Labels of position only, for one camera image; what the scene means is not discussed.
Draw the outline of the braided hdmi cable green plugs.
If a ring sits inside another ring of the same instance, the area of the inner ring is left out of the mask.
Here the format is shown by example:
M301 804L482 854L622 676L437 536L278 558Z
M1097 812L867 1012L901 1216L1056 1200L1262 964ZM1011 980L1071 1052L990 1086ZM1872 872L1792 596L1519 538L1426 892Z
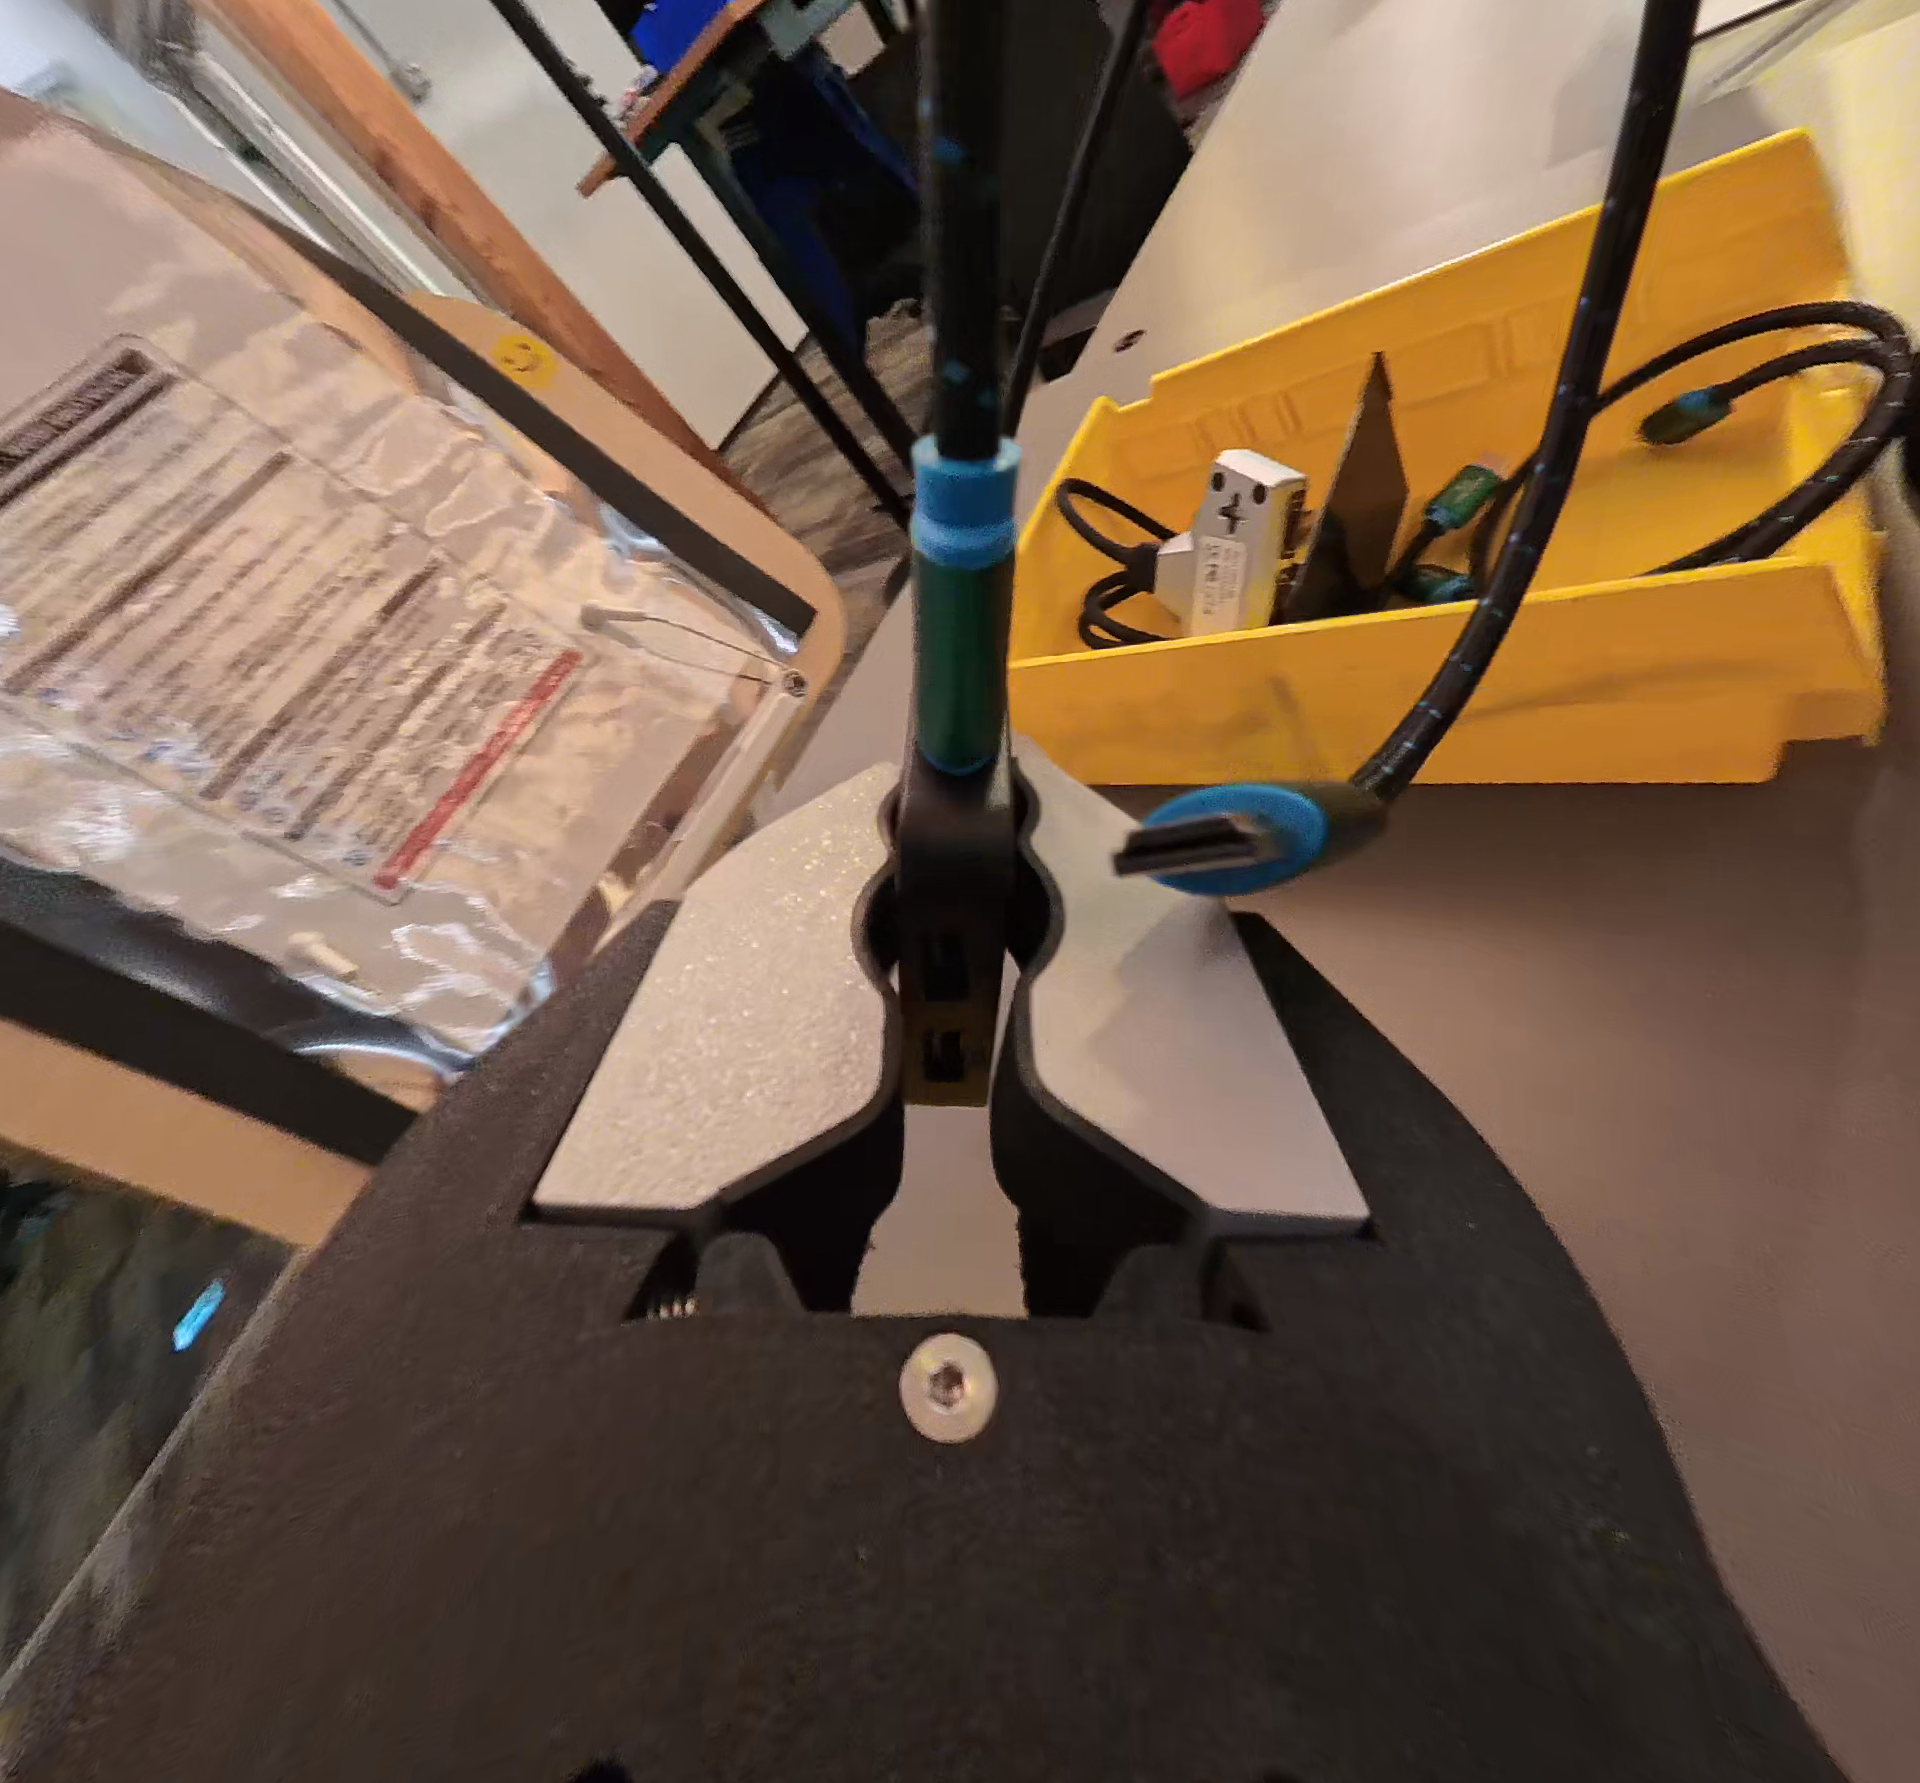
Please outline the braided hdmi cable green plugs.
M1379 836L1392 804L1466 714L1573 490L1600 378L1669 156L1703 0L1644 0L1628 96L1581 296L1493 584L1422 698L1357 776L1321 786L1217 786L1135 828L1115 874L1196 896L1291 884ZM929 0L922 212L932 400L914 448L914 756L964 780L1009 742L1018 448L1004 436L998 342L1007 0Z

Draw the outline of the black bin divider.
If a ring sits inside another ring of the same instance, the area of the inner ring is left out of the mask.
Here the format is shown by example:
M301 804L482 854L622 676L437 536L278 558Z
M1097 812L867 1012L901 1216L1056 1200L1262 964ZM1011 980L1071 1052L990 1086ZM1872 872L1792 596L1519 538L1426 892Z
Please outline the black bin divider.
M1375 354L1330 484L1302 530L1277 590L1274 622L1370 614L1380 608L1411 486L1386 356Z

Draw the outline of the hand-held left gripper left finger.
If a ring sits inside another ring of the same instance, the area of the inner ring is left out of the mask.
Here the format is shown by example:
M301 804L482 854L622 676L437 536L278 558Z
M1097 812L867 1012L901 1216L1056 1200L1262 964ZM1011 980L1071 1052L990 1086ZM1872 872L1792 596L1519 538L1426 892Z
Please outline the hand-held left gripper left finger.
M692 882L532 1190L539 1218L710 1224L877 1106L892 1012L860 926L896 778L841 782Z

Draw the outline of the wooden beam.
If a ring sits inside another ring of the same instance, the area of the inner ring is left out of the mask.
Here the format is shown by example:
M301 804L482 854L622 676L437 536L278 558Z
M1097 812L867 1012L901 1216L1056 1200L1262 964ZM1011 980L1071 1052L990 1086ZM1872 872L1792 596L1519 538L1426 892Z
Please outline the wooden beam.
M505 314L539 334L680 452L732 470L622 352L515 222L420 122L318 0L188 0Z

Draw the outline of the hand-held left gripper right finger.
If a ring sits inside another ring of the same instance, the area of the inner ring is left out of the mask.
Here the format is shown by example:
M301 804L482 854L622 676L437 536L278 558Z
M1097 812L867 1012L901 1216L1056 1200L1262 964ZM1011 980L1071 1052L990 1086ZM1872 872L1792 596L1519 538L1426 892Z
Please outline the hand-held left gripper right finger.
M1115 874L1129 816L1015 746L1018 972L990 1104L1020 1224L1074 1248L1347 1238L1370 1206L1236 916Z

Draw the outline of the black stanchion pole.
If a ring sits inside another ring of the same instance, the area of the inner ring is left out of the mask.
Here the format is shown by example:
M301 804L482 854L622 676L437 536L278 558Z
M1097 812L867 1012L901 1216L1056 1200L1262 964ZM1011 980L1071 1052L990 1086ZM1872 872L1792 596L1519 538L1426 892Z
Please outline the black stanchion pole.
M853 426L835 410L829 398L807 376L800 360L780 340L773 324L757 308L751 294L735 282L709 240L680 210L676 200L655 178L646 160L627 144L608 110L599 102L589 82L565 56L565 50L545 32L536 14L523 0L487 0L512 36L534 58L573 114L599 140L621 176L660 222L682 256L700 274L709 288L747 330L757 348L768 356L779 378L799 398L800 406L821 426L823 434L874 496L877 508L901 528L908 526L908 502L901 498L880 466L860 446Z

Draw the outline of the dark grey adapter hub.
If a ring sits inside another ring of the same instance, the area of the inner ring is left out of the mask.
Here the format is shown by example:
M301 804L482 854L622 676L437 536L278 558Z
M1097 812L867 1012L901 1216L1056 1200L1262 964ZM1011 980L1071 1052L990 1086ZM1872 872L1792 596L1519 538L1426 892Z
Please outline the dark grey adapter hub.
M896 792L892 844L905 1102L983 1110L992 1098L1015 888L1009 748L964 776L912 750Z

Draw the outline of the sign stand with laminated sheet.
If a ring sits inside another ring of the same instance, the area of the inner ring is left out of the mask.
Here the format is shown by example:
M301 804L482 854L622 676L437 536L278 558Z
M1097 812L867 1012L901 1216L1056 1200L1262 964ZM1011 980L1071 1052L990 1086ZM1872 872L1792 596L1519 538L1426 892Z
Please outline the sign stand with laminated sheet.
M748 820L823 562L487 308L3 130L5 1148L286 1246Z

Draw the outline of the red bag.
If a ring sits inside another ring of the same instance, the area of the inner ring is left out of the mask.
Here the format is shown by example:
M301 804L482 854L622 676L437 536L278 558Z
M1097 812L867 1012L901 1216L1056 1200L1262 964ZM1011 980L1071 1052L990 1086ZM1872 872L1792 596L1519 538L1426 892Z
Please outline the red bag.
M1236 72L1266 14L1262 0L1151 0L1148 20L1164 86L1185 106Z

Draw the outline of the white metal adapter box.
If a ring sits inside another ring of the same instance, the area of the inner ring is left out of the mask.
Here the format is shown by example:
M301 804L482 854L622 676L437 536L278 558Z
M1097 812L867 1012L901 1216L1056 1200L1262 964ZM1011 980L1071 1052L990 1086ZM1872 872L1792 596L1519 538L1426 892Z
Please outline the white metal adapter box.
M1268 626L1289 540L1305 520L1308 478L1261 452L1221 452L1189 530L1155 562L1155 600L1189 640Z

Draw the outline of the yellow plastic bin with divider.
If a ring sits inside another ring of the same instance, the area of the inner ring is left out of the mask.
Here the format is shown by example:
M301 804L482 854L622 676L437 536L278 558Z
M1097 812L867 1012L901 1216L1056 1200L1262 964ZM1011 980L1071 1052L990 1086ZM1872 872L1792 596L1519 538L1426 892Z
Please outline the yellow plastic bin with divider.
M1465 604L1091 652L1076 632L1097 554L1050 494L1088 480L1185 530L1218 452L1305 472L1321 498L1376 356L1408 502L1397 540L1462 466L1540 436L1596 210L1379 288L1099 400L1020 532L1015 726L1088 786L1338 780L1386 738L1468 622ZM1887 712L1882 540L1857 486L1764 562L1660 576L1835 452L1869 378L1823 370L1754 394L1697 442L1638 420L1672 372L1588 436L1534 592L1424 786L1762 784L1784 750L1878 738Z

